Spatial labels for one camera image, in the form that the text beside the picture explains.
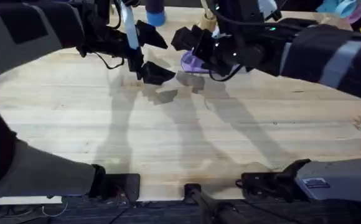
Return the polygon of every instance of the wooden tabletop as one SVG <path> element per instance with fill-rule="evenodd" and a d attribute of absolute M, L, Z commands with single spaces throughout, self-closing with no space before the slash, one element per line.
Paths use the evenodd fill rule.
<path fill-rule="evenodd" d="M 191 27 L 202 10 L 167 7 L 167 22 L 158 31 L 170 44 L 174 32 Z M 134 16 L 145 20 L 144 8 Z M 128 66 L 107 70 L 95 55 L 63 50 L 1 75 L 0 113 L 34 147 L 101 164 L 109 173 L 140 174 L 140 200 L 182 199 L 188 182 L 202 184 L 216 198 L 241 198 L 234 183 L 243 172 L 282 170 L 296 159 L 361 158 L 361 132 L 353 125 L 361 117 L 356 97 L 256 70 L 215 82 L 181 72 L 183 52 L 172 46 L 143 52 L 176 77 L 163 86 L 144 85 Z"/>

